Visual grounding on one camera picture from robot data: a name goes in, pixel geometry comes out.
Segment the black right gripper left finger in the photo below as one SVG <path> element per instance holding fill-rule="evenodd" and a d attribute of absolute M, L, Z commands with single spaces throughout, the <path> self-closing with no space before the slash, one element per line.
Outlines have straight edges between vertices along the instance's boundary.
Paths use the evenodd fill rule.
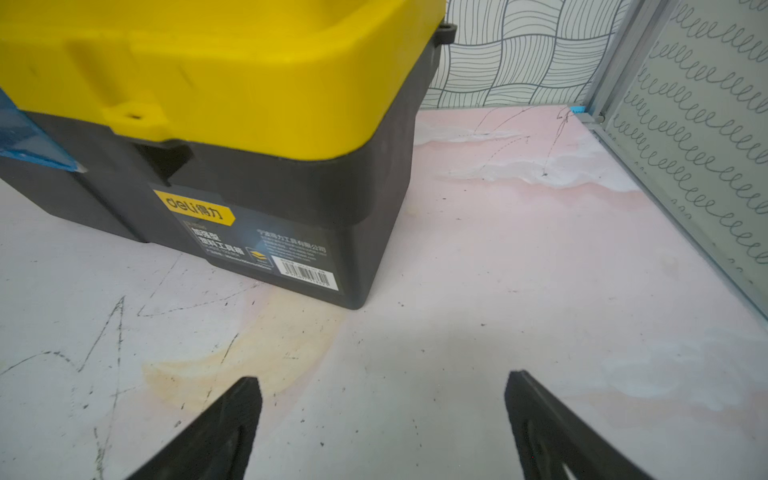
<path fill-rule="evenodd" d="M 129 479 L 243 479 L 262 405 L 258 379 L 239 379 Z"/>

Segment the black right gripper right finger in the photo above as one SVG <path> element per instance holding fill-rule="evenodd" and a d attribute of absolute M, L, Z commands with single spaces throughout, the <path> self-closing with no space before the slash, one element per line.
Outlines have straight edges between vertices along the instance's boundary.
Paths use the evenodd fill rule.
<path fill-rule="evenodd" d="M 529 372 L 509 373 L 504 401 L 526 479 L 648 479 Z"/>

